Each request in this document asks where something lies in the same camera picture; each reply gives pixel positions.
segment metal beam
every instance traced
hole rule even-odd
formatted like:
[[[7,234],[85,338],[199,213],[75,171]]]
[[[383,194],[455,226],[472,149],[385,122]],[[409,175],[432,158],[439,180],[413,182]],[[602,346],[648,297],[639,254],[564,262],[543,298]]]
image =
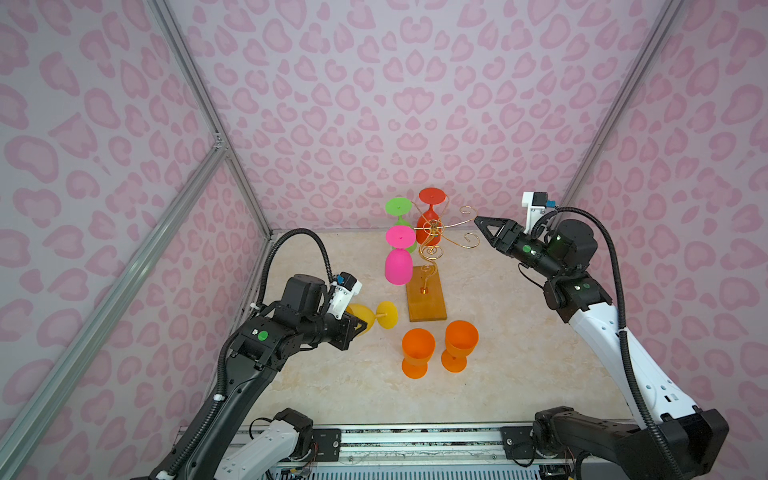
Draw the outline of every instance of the metal beam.
[[[176,62],[179,64],[179,68],[181,68],[181,72],[184,74],[184,78],[190,85],[192,94],[197,100],[197,104],[200,105],[200,109],[208,123],[210,132],[214,134],[219,142],[221,142],[224,149],[232,150],[232,142],[227,135],[227,130],[224,128],[221,119],[216,112],[214,103],[210,99],[208,90],[205,88],[203,77],[197,70],[192,54],[184,40],[184,33],[182,33],[181,27],[179,26],[173,11],[170,9],[167,0],[147,0],[147,3],[157,20],[157,25],[160,27],[163,36],[170,46],[171,53],[173,53]],[[227,158],[227,163],[237,181],[238,188],[240,188],[240,191],[245,197],[246,205],[248,206],[251,215],[256,219],[259,230],[261,230],[262,235],[269,238],[272,233],[270,225],[266,221],[263,210],[256,197],[256,193],[253,191],[253,186],[245,175],[243,166],[234,154]]]
[[[91,365],[112,329],[131,305],[153,267],[204,192],[227,152],[214,147],[165,210],[157,226],[85,323],[53,370],[5,433],[0,445],[0,478],[15,478],[24,468],[61,407]]]
[[[629,108],[632,99],[637,93],[637,89],[640,88],[645,76],[654,66],[657,56],[667,43],[667,39],[669,39],[676,25],[676,20],[681,18],[680,12],[683,10],[684,3],[685,0],[667,0],[664,6],[661,7],[661,13],[656,17],[650,34],[646,37],[640,53],[637,54],[627,74],[626,80],[624,80],[613,104],[611,104],[611,108],[608,110],[608,115],[603,120],[598,133],[594,136],[592,143],[587,149],[584,160],[581,162],[573,179],[571,179],[561,201],[562,205],[571,205],[573,203],[587,175],[589,175],[592,167],[597,163],[600,153],[603,151],[605,141],[618,125],[622,114]]]

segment wooden base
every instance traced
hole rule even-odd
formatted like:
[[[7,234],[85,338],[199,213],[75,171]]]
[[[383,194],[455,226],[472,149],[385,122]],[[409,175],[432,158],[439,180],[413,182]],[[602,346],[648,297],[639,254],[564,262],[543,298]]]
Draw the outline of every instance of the wooden base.
[[[429,272],[420,266],[413,267],[413,278],[406,284],[408,295],[408,314],[412,322],[429,322],[448,319],[445,311],[445,300],[442,296],[440,271],[429,278],[427,293],[422,293],[424,277]]]

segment pink leopard print wallpaper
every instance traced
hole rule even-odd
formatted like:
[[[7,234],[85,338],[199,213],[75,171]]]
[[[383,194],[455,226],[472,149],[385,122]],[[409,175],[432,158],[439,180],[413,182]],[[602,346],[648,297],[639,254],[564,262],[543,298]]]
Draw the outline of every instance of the pink leopard print wallpaper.
[[[262,241],[222,165],[19,478],[148,474],[203,403]]]
[[[173,0],[271,227],[559,198],[661,0]]]
[[[213,138],[141,0],[0,12],[2,436]]]
[[[611,229],[629,327],[730,424],[712,480],[768,478],[766,25],[766,2],[691,2],[578,200]]]

